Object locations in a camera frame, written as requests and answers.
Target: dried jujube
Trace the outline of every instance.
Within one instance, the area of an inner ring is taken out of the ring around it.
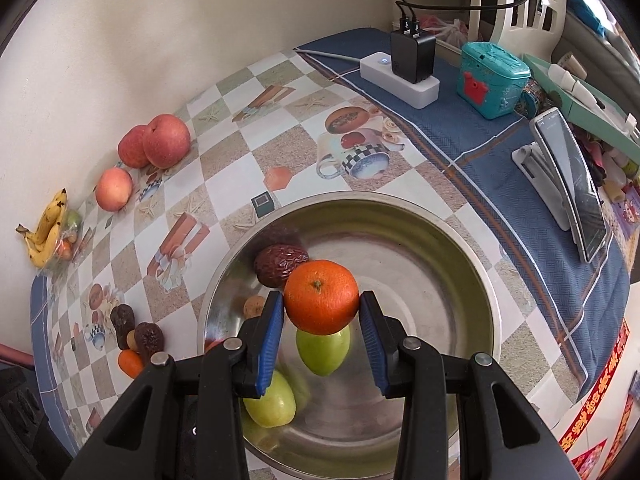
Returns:
[[[136,327],[134,337],[145,365],[151,360],[153,354],[164,350],[164,335],[155,323],[140,323]]]
[[[110,314],[111,323],[116,331],[116,340],[120,350],[128,350],[127,334],[136,327],[133,309],[126,303],[114,306]]]
[[[261,250],[254,260],[258,281],[269,288],[283,286],[293,269],[309,259],[299,246],[275,244]]]

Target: banana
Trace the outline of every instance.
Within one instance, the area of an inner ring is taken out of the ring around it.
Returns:
[[[49,232],[57,221],[62,220],[62,215],[64,214],[65,209],[66,189],[63,188],[56,193],[53,200],[51,200],[49,205],[44,209],[35,232],[29,231],[20,224],[18,224],[18,227],[15,230],[26,239],[33,242],[34,249],[39,252],[43,252],[45,250],[46,241],[49,239]]]
[[[29,259],[31,260],[31,263],[39,269],[43,268],[49,261],[50,257],[53,256],[53,253],[56,250],[56,244],[58,242],[58,236],[60,236],[61,228],[62,219],[58,219],[50,229],[47,240],[44,243],[44,249],[42,251],[37,250],[34,243],[27,237],[24,237],[24,241],[27,243]]]

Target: red apple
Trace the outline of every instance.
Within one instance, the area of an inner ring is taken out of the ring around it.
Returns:
[[[129,201],[133,192],[133,181],[122,168],[106,170],[95,187],[95,201],[105,211],[119,211]]]
[[[118,144],[118,156],[130,168],[144,168],[149,163],[142,147],[142,137],[147,129],[146,124],[134,126]]]
[[[142,146],[149,161],[166,170],[180,162],[191,149],[189,129],[179,118],[161,114],[153,118],[142,136]]]

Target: power strip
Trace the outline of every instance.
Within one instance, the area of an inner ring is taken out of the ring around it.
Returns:
[[[433,103],[440,92],[440,82],[434,76],[412,84],[394,74],[391,70],[391,56],[384,52],[363,57],[360,60],[360,76],[414,108],[424,108]]]

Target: green apple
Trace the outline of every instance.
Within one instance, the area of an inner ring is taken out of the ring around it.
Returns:
[[[296,346],[302,362],[316,375],[325,377],[335,372],[349,352],[349,325],[331,335],[313,335],[298,330]]]
[[[262,428],[276,428],[289,424],[296,415],[296,399],[284,376],[273,371],[271,384],[260,399],[243,399],[244,406]]]

